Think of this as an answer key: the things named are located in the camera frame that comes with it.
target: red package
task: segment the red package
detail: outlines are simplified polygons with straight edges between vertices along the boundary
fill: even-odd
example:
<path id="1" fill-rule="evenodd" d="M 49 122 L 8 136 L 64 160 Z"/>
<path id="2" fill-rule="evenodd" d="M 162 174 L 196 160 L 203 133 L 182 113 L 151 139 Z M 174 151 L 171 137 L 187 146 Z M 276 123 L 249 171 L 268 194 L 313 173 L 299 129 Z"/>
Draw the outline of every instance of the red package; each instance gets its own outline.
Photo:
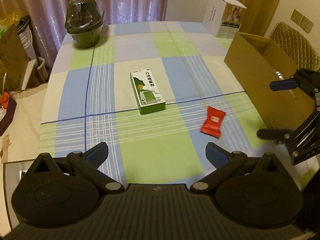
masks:
<path id="1" fill-rule="evenodd" d="M 220 126 L 225 115 L 226 112 L 208 106 L 207 119 L 204 121 L 200 132 L 214 136 L 216 138 L 220 138 Z"/>
<path id="2" fill-rule="evenodd" d="M 3 105 L 4 109 L 8 108 L 9 98 L 10 98 L 10 95 L 8 92 L 2 93 L 2 96 L 0 98 L 0 104 Z"/>

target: electrical outlet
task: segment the electrical outlet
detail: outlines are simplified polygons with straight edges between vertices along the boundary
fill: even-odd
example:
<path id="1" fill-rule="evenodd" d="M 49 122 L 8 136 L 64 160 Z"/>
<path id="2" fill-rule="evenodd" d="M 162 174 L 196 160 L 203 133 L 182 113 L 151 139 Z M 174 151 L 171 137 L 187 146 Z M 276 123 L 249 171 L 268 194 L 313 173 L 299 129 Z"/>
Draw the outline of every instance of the electrical outlet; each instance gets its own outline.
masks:
<path id="1" fill-rule="evenodd" d="M 300 25 L 302 22 L 303 15 L 296 9 L 293 10 L 293 13 L 291 15 L 291 20 L 293 20 L 296 24 Z"/>
<path id="2" fill-rule="evenodd" d="M 307 18 L 307 17 L 303 17 L 301 23 L 300 23 L 300 27 L 306 32 L 309 33 L 313 27 L 313 23 Z"/>

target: plaid tablecloth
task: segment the plaid tablecloth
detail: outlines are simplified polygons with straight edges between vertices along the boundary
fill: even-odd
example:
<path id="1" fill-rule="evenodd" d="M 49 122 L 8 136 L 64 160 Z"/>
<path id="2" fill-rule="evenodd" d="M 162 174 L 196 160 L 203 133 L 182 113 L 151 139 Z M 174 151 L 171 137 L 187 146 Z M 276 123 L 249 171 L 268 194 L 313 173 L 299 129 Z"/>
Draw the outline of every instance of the plaid tablecloth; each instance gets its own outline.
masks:
<path id="1" fill-rule="evenodd" d="M 308 180 L 315 159 L 293 168 L 283 146 L 256 137 L 264 123 L 223 62 L 230 43 L 187 22 L 104 26 L 99 44 L 85 50 L 66 35 L 44 102 L 40 152 L 62 157 L 105 141 L 109 157 L 99 170 L 120 183 L 190 186 L 215 169 L 205 157 L 213 141 L 249 156 L 276 152 L 293 177 Z M 162 112 L 137 110 L 129 72 L 144 68 L 166 100 Z M 209 105 L 227 113 L 219 140 L 199 132 Z"/>

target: cardboard box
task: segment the cardboard box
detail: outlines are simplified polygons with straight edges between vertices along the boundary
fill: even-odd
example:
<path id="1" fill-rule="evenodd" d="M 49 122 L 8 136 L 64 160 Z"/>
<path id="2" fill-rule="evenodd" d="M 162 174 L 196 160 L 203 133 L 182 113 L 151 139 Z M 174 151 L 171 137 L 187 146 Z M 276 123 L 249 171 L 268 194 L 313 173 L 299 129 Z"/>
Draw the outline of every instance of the cardboard box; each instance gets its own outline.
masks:
<path id="1" fill-rule="evenodd" d="M 237 0 L 209 0 L 202 25 L 217 38 L 233 39 L 245 10 Z"/>
<path id="2" fill-rule="evenodd" d="M 2 93 L 2 82 L 6 72 L 5 90 L 21 89 L 28 62 L 29 59 L 13 24 L 0 38 L 0 93 Z"/>
<path id="3" fill-rule="evenodd" d="M 296 72 L 297 66 L 270 39 L 236 33 L 225 63 L 231 69 L 267 127 L 295 130 L 312 113 L 313 100 L 299 88 L 272 91 L 269 84 Z"/>
<path id="4" fill-rule="evenodd" d="M 150 69 L 130 71 L 130 80 L 140 114 L 165 109 L 165 101 Z"/>

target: chair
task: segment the chair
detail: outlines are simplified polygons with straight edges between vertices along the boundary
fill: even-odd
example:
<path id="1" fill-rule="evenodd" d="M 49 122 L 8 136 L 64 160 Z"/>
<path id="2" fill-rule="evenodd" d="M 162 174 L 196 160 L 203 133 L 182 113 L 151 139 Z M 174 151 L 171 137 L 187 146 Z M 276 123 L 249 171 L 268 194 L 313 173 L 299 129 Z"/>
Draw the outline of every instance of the chair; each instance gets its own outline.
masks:
<path id="1" fill-rule="evenodd" d="M 320 71 L 320 56 L 297 30 L 279 22 L 269 36 L 300 68 Z"/>

